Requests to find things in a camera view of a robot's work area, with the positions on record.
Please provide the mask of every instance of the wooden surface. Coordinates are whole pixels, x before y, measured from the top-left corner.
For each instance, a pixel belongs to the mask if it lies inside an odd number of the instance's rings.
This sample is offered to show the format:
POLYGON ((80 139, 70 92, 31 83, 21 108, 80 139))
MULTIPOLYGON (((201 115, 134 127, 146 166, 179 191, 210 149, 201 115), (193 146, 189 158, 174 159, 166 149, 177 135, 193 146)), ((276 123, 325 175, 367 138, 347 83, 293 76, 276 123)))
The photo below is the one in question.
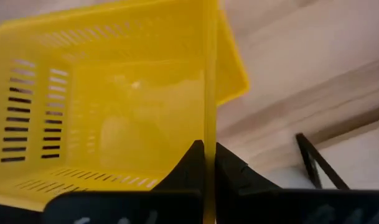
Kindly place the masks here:
MULTIPOLYGON (((0 21, 106 0, 0 0, 0 21)), ((379 0, 225 0, 251 90, 218 140, 260 173, 298 164, 296 132, 379 108, 379 0)))

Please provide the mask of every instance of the basket slot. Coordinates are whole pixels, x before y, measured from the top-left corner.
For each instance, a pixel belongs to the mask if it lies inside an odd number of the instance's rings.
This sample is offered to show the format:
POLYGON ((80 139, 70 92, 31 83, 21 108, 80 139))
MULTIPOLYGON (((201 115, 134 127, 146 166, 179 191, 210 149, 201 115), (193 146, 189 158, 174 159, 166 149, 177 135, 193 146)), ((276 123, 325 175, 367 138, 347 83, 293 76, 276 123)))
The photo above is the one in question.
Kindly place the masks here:
POLYGON ((5 142, 26 142, 27 137, 4 137, 5 142))
POLYGON ((63 103, 47 103, 47 106, 52 108, 64 108, 65 105, 63 103))
POLYGON ((18 98, 18 97, 8 97, 8 101, 18 102, 18 103, 32 103, 32 100, 18 98))
POLYGON ((57 32, 53 32, 51 33, 51 35, 56 38, 60 43, 62 43, 62 46, 63 47, 69 47, 70 46, 70 42, 65 40, 61 34, 57 33, 57 32))
POLYGON ((52 158, 59 158, 59 154, 48 154, 48 155, 41 155, 42 159, 52 159, 52 158))
POLYGON ((41 180, 30 180, 28 182, 23 182, 21 184, 18 184, 16 187, 19 186, 20 189, 25 189, 26 187, 37 185, 37 184, 40 184, 41 182, 42 182, 41 180))
POLYGON ((60 141, 61 137, 44 137, 44 141, 60 141))
POLYGON ((91 177, 93 177, 93 176, 95 176, 95 175, 97 175, 98 173, 94 173, 94 174, 92 174, 92 175, 89 175, 88 177, 85 177, 84 179, 85 180, 87 180, 87 179, 89 179, 89 178, 91 178, 91 177))
POLYGON ((61 172, 61 171, 65 170, 65 169, 66 169, 66 168, 53 170, 50 174, 54 175, 54 174, 57 174, 58 172, 61 172))
POLYGON ((51 34, 42 34, 39 36, 39 39, 44 41, 46 44, 51 45, 53 47, 66 47, 68 44, 63 41, 63 39, 58 38, 54 33, 51 34))
POLYGON ((48 94, 48 98, 52 100, 64 100, 65 97, 58 94, 48 94))
POLYGON ((35 68, 35 63, 30 62, 28 60, 20 59, 20 58, 15 59, 14 63, 19 64, 19 65, 24 65, 30 68, 35 68))
POLYGON ((8 158, 1 158, 1 162, 20 162, 20 161, 25 161, 24 156, 19 156, 19 157, 8 157, 8 158))
POLYGON ((70 191, 70 189, 72 189, 72 188, 74 188, 75 186, 73 185, 73 184, 70 184, 70 185, 68 185, 67 187, 65 187, 65 186, 61 186, 61 187, 59 187, 59 190, 58 191, 56 191, 54 194, 55 195, 58 195, 58 194, 62 194, 62 193, 64 193, 64 192, 68 192, 68 191, 70 191))
POLYGON ((46 190, 45 192, 46 192, 46 193, 51 192, 51 191, 53 191, 53 190, 56 190, 56 189, 58 189, 58 188, 63 187, 64 185, 65 185, 65 184, 58 184, 58 185, 52 187, 51 189, 46 190))
POLYGON ((44 128, 44 132, 62 132, 62 129, 60 128, 44 128))
POLYGON ((115 177, 114 179, 111 180, 111 182, 119 181, 119 179, 122 178, 121 175, 115 177))
POLYGON ((6 121, 28 123, 30 118, 7 117, 6 121))
POLYGON ((72 135, 69 136, 69 142, 77 142, 79 140, 80 140, 79 137, 72 137, 72 135))
POLYGON ((120 183, 124 183, 126 180, 129 180, 130 178, 131 178, 131 176, 127 176, 123 180, 121 180, 120 183))
POLYGON ((135 181, 139 180, 139 177, 135 177, 134 179, 130 180, 128 184, 133 184, 135 181))
POLYGON ((69 36, 65 31, 60 31, 60 34, 66 39, 69 41, 69 43, 73 44, 73 45, 78 45, 78 43, 76 42, 76 40, 69 36))
POLYGON ((11 111, 11 112, 30 113, 30 109, 27 109, 27 108, 17 108, 17 107, 12 107, 12 106, 7 107, 7 110, 11 111))
POLYGON ((53 174, 53 175, 55 175, 55 176, 58 176, 58 175, 60 175, 60 174, 63 174, 63 173, 65 173, 65 172, 68 172, 68 171, 70 171, 70 169, 62 169, 62 170, 58 170, 58 171, 56 171, 56 172, 53 172, 53 173, 51 173, 51 174, 53 174))
POLYGON ((75 174, 72 174, 70 177, 75 177, 75 176, 77 176, 79 174, 82 174, 82 173, 84 173, 84 171, 79 171, 79 172, 77 172, 75 174))
POLYGON ((66 84, 67 83, 67 81, 64 80, 63 78, 50 77, 49 79, 51 82, 56 82, 59 84, 66 84))
POLYGON ((101 174, 98 177, 95 177, 94 180, 98 180, 99 178, 103 177, 104 175, 106 175, 106 174, 101 174))
POLYGON ((16 93, 23 93, 23 94, 33 95, 33 91, 32 90, 28 90, 26 88, 21 88, 21 87, 9 87, 9 91, 16 92, 16 93))
POLYGON ((49 43, 49 41, 45 40, 40 35, 33 35, 30 37, 30 39, 32 39, 34 42, 37 42, 40 45, 43 45, 44 47, 47 47, 47 48, 54 48, 55 47, 53 44, 49 43))
POLYGON ((152 180, 150 183, 147 184, 147 188, 153 187, 153 185, 157 182, 157 179, 152 180))
POLYGON ((76 32, 74 32, 73 30, 69 30, 68 33, 70 34, 70 38, 72 38, 73 40, 77 41, 77 42, 81 42, 81 43, 85 43, 86 41, 80 37, 76 32))
POLYGON ((36 188, 44 187, 44 185, 46 185, 46 184, 47 184, 47 182, 39 182, 36 184, 32 184, 28 188, 26 188, 26 190, 35 190, 36 188))
POLYGON ((43 146, 42 149, 48 150, 48 149, 60 149, 60 146, 43 146))
POLYGON ((62 76, 65 76, 65 77, 68 76, 68 72, 63 71, 63 70, 59 70, 59 69, 56 69, 56 68, 51 68, 50 69, 50 73, 57 74, 57 75, 62 75, 62 76))
POLYGON ((70 174, 72 174, 72 173, 74 173, 76 171, 78 171, 78 170, 76 170, 76 169, 75 170, 71 170, 69 172, 64 173, 63 176, 65 177, 65 176, 70 175, 70 174))
POLYGON ((63 113, 60 111, 46 111, 46 115, 54 115, 54 116, 63 116, 63 113))
POLYGON ((80 36, 81 38, 84 38, 85 40, 87 40, 87 41, 89 41, 89 42, 93 41, 93 39, 91 39, 90 36, 87 35, 87 34, 85 33, 84 30, 77 29, 76 31, 77 31, 77 33, 79 34, 79 36, 80 36))
POLYGON ((87 146, 87 147, 93 147, 93 146, 95 146, 95 143, 93 143, 93 142, 88 142, 88 143, 86 144, 86 146, 87 146))
POLYGON ((143 183, 145 183, 147 180, 149 180, 149 178, 145 178, 145 179, 139 181, 137 185, 138 185, 138 186, 141 186, 141 185, 142 185, 143 183))
POLYGON ((26 147, 4 147, 3 152, 23 152, 26 151, 26 147))
POLYGON ((21 128, 21 127, 5 127, 5 131, 29 131, 29 128, 21 128))
POLYGON ((76 149, 78 146, 80 146, 80 145, 79 144, 75 144, 75 143, 68 143, 67 148, 69 150, 72 150, 72 149, 76 149))
POLYGON ((113 177, 113 175, 106 176, 106 177, 103 179, 103 181, 106 181, 106 180, 108 180, 108 179, 111 178, 111 177, 113 177))
POLYGON ((11 72, 16 73, 16 74, 20 74, 20 75, 23 75, 26 77, 34 77, 35 76, 35 72, 28 70, 28 69, 24 69, 24 68, 12 68, 11 72))
POLYGON ((50 182, 46 183, 46 185, 43 185, 41 188, 37 189, 37 191, 41 191, 41 190, 45 190, 49 187, 52 187, 52 186, 55 186, 55 184, 58 184, 57 182, 53 182, 52 184, 50 184, 50 182))
POLYGON ((86 176, 86 175, 91 175, 91 173, 92 173, 92 172, 86 172, 86 173, 84 173, 84 174, 78 175, 77 178, 82 178, 82 177, 84 177, 84 176, 86 176))
POLYGON ((16 77, 9 78, 9 81, 13 83, 21 83, 25 85, 34 85, 33 80, 26 80, 26 79, 21 79, 21 78, 16 78, 16 77))
POLYGON ((6 121, 6 122, 4 122, 4 127, 28 128, 29 127, 29 123, 27 123, 27 122, 6 121))
POLYGON ((94 37, 96 40, 100 40, 101 37, 95 32, 93 31, 91 28, 85 28, 85 30, 92 36, 94 37))
POLYGON ((62 93, 66 92, 66 88, 65 87, 55 86, 55 85, 50 85, 49 86, 49 90, 59 91, 59 92, 62 92, 62 93))
POLYGON ((54 119, 46 119, 45 123, 47 124, 62 124, 61 120, 54 120, 54 119))

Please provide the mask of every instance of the black stand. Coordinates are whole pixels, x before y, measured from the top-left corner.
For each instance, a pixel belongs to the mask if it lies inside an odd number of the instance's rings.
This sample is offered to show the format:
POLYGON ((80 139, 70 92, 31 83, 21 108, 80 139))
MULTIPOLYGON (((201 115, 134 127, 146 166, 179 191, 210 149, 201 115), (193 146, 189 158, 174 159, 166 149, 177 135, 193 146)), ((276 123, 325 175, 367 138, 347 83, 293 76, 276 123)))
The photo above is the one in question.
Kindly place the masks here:
MULTIPOLYGON (((312 165, 316 161, 345 189, 304 135, 296 137, 301 152, 306 152, 304 162, 313 183, 320 183, 312 165)), ((282 189, 220 144, 215 160, 215 201, 218 224, 379 223, 379 190, 282 189)))
POLYGON ((312 143, 303 135, 303 133, 296 134, 297 144, 300 148, 301 156, 306 167, 308 177, 317 189, 322 189, 321 180, 319 178, 316 162, 326 173, 328 178, 339 190, 350 190, 347 184, 340 178, 336 171, 329 165, 329 163, 322 157, 318 150, 312 143))

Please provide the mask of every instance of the yellow plastic basket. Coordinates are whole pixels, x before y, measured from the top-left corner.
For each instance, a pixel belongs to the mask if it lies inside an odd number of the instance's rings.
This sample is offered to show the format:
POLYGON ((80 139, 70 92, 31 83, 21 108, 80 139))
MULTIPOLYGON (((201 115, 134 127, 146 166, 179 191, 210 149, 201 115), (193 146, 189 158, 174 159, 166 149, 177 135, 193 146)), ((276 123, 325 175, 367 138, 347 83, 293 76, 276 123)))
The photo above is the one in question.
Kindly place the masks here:
MULTIPOLYGON (((206 12, 135 0, 1 25, 0 203, 157 185, 205 140, 206 12)), ((223 17, 217 45, 224 103, 248 87, 223 17)))

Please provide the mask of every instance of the black metal bar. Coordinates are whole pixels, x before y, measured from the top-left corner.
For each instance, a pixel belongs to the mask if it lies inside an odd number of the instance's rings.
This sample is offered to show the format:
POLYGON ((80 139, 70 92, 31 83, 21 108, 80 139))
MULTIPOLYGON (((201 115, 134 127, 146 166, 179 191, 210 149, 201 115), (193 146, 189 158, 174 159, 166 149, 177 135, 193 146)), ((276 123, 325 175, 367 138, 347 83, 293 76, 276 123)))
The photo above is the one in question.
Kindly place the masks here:
POLYGON ((321 181, 317 174, 315 161, 319 164, 322 170, 326 173, 328 178, 340 190, 350 190, 348 185, 341 179, 336 171, 329 165, 329 163, 319 154, 314 145, 305 137, 303 133, 296 134, 297 144, 300 148, 302 159, 306 165, 308 176, 311 182, 318 188, 321 186, 321 181))
POLYGON ((308 178, 314 184, 315 188, 322 189, 321 179, 319 178, 318 170, 316 169, 315 160, 309 155, 307 149, 303 147, 297 140, 300 148, 302 160, 306 167, 308 178))

